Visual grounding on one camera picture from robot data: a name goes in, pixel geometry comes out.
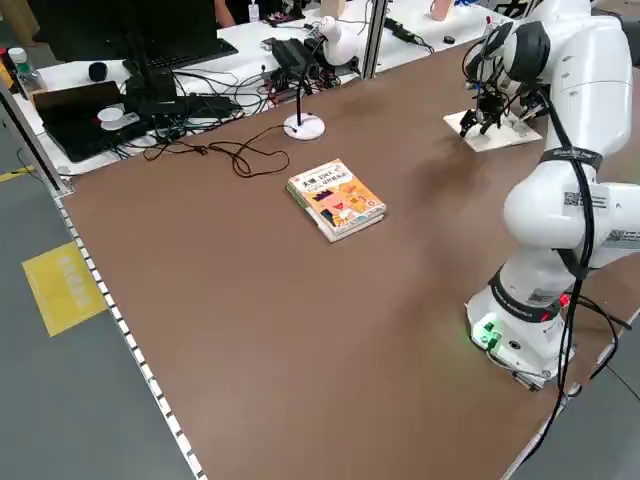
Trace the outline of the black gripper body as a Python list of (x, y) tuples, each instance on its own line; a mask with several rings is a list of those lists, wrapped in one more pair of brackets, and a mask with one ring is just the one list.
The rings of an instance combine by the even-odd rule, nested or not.
[(479, 92), (474, 99), (476, 120), (499, 120), (503, 115), (504, 96), (496, 92)]
[(515, 115), (520, 120), (531, 120), (547, 115), (548, 109), (538, 90), (520, 85), (516, 90)]

